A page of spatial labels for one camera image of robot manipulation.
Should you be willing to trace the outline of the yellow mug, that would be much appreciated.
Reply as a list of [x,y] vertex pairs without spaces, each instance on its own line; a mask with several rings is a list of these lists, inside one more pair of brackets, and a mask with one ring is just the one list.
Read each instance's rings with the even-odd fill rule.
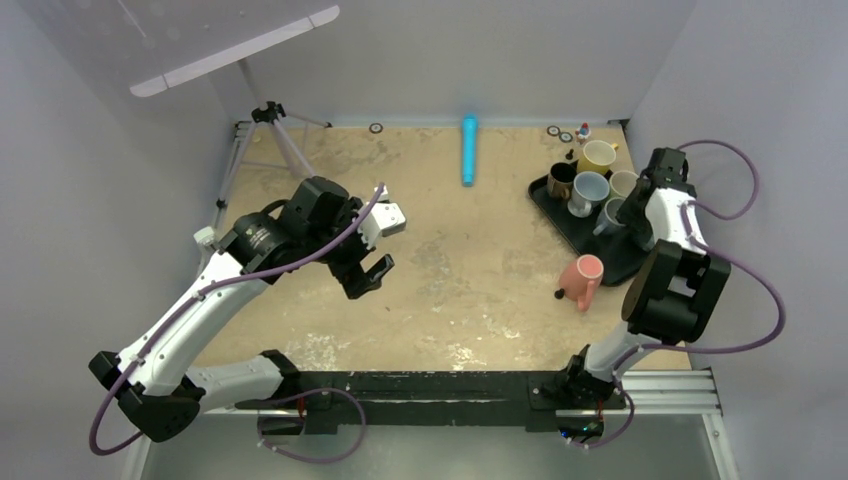
[[617,160],[618,149],[617,143],[609,143],[603,140],[587,141],[583,145],[582,155],[577,161],[577,173],[594,172],[601,176],[607,175]]

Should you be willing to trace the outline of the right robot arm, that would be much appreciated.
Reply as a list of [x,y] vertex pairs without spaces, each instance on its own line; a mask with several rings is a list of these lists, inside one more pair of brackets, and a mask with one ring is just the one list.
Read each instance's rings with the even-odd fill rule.
[[616,381],[648,354],[700,338],[731,273],[728,261],[707,253],[694,213],[684,152],[653,150],[617,220],[648,255],[633,278],[622,322],[585,346],[563,371],[561,392],[576,407],[613,396]]

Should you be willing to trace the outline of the green mug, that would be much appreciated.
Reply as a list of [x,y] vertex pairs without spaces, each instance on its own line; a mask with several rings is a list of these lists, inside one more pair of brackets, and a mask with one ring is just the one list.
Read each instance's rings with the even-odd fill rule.
[[639,175],[632,171],[613,172],[609,179],[609,197],[626,199],[636,187]]

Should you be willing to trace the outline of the light grey mug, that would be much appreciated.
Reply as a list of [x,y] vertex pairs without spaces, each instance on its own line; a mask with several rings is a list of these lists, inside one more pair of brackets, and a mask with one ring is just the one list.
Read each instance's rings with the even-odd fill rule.
[[578,173],[572,183],[567,209],[577,218],[586,218],[607,199],[609,193],[610,186],[603,175],[592,171]]

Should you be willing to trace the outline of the slate blue mug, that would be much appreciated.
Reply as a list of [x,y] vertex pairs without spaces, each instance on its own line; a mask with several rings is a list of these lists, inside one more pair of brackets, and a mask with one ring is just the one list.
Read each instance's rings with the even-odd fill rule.
[[625,227],[617,219],[617,214],[624,202],[625,199],[621,197],[611,198],[606,201],[596,220],[595,228],[592,232],[594,236],[611,235]]

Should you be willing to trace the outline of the pink mug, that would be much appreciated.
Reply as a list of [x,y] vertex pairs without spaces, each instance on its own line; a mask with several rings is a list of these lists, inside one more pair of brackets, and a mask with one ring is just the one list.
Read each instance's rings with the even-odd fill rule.
[[562,271],[555,292],[564,289],[564,298],[574,302],[579,312],[585,313],[601,285],[603,275],[604,265],[597,256],[581,255]]

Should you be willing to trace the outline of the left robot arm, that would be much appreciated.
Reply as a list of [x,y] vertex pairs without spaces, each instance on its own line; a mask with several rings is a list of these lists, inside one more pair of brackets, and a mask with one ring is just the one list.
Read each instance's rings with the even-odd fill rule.
[[324,177],[303,180],[288,199],[241,216],[215,241],[194,283],[138,340],[101,351],[89,368],[134,426],[160,443],[207,411],[245,401],[292,405],[298,369],[268,350],[240,363],[198,368],[195,360],[245,306],[283,275],[310,263],[327,266],[351,300],[377,290],[393,268],[390,255],[364,268],[377,243],[407,224],[384,186],[369,200]]

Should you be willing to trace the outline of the brown mug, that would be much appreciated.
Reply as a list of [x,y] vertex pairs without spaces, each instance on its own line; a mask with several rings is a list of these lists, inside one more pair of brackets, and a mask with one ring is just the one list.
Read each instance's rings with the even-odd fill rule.
[[571,197],[574,179],[577,175],[572,163],[554,163],[547,174],[546,191],[550,198],[568,201]]

